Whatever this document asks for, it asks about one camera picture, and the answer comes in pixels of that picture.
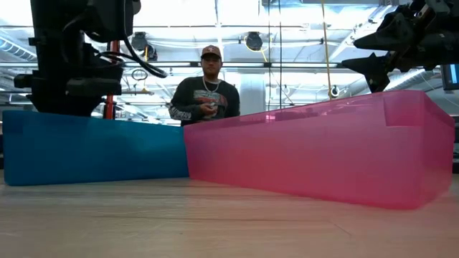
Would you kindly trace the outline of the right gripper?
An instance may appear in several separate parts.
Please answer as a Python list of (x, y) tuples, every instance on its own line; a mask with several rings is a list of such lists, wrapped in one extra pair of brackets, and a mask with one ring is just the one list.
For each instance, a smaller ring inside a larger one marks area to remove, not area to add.
[[(459, 62), (459, 0), (413, 0), (387, 14), (378, 29), (357, 39), (359, 49), (392, 49), (389, 65), (403, 72)], [(386, 57), (346, 59), (342, 66), (365, 77), (370, 92), (389, 85)]]

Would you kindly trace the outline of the blue plastic bin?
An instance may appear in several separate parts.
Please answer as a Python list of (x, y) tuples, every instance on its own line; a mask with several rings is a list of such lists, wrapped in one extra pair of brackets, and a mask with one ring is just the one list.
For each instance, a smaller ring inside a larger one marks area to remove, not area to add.
[(10, 186), (189, 175), (184, 131), (167, 125), (7, 110), (3, 152)]

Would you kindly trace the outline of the computer monitor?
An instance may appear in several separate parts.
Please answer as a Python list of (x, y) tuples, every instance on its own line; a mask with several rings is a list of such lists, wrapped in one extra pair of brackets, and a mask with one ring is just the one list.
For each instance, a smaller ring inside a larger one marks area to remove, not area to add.
[(459, 64), (443, 64), (441, 75), (444, 91), (459, 90)]

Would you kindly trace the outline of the pink translucent plastic bin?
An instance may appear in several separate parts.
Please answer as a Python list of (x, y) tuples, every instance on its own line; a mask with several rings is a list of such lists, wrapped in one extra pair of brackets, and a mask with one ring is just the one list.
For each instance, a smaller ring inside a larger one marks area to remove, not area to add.
[(385, 209), (445, 193), (454, 141), (454, 119), (413, 90), (184, 128), (193, 179)]

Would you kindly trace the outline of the person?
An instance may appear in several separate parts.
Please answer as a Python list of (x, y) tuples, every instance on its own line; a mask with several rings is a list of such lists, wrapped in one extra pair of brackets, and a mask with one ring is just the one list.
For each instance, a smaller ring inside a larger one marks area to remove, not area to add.
[(206, 46), (201, 54), (203, 75), (182, 80), (169, 104), (169, 115), (181, 126), (233, 118), (240, 115), (237, 88), (219, 79), (222, 55), (219, 47)]

